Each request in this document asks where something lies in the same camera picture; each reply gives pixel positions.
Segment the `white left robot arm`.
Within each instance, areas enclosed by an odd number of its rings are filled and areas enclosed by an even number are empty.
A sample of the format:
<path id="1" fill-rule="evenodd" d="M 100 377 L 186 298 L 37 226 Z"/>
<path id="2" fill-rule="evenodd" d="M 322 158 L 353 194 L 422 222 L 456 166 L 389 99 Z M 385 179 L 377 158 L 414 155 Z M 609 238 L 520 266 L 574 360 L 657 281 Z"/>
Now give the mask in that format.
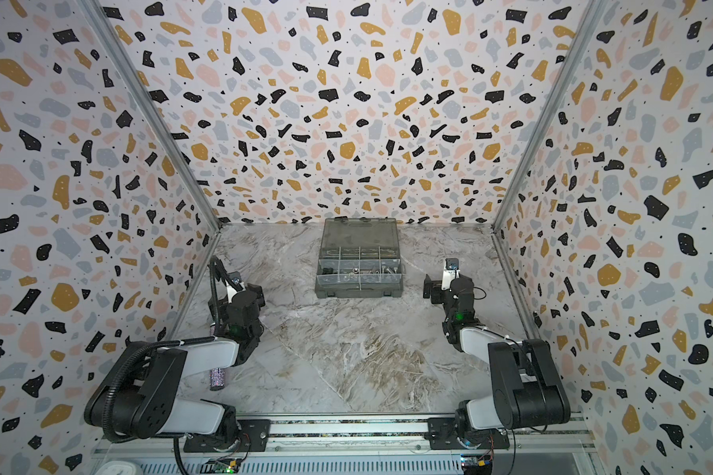
<path id="1" fill-rule="evenodd" d="M 227 297 L 210 306 L 215 331 L 204 338 L 131 342 L 90 397 L 87 425 L 111 443 L 166 437 L 204 437 L 228 448 L 241 439 L 234 407 L 178 396 L 181 380 L 244 364 L 259 346 L 263 288 L 230 284 Z"/>

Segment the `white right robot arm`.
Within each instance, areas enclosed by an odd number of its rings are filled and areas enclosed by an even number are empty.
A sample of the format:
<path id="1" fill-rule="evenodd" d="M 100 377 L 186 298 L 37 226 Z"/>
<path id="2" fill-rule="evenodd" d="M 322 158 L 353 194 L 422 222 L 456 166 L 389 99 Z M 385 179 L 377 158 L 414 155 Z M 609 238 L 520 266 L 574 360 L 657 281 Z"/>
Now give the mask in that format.
<path id="1" fill-rule="evenodd" d="M 473 279 L 446 270 L 426 276 L 423 297 L 444 311 L 442 330 L 458 352 L 488 365 L 490 394 L 461 402 L 454 434 L 464 447 L 477 448 L 496 431 L 548 429 L 570 420 L 572 409 L 562 379 L 544 340 L 515 340 L 485 326 L 475 316 Z"/>

